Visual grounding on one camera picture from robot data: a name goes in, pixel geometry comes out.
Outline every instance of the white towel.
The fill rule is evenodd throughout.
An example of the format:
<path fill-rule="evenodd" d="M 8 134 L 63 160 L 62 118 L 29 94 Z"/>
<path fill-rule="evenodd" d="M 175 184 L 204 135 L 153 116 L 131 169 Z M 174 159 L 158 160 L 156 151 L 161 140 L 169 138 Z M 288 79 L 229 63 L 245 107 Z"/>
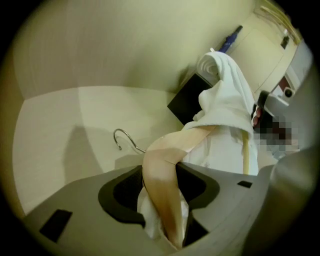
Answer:
<path fill-rule="evenodd" d="M 202 108 L 183 129 L 217 127 L 183 162 L 220 171 L 243 173 L 243 139 L 249 138 L 249 174 L 258 174 L 258 151 L 250 113 L 254 105 L 251 89 L 236 62 L 222 52 L 209 52 L 199 61 L 197 72 L 213 85 L 199 95 Z"/>

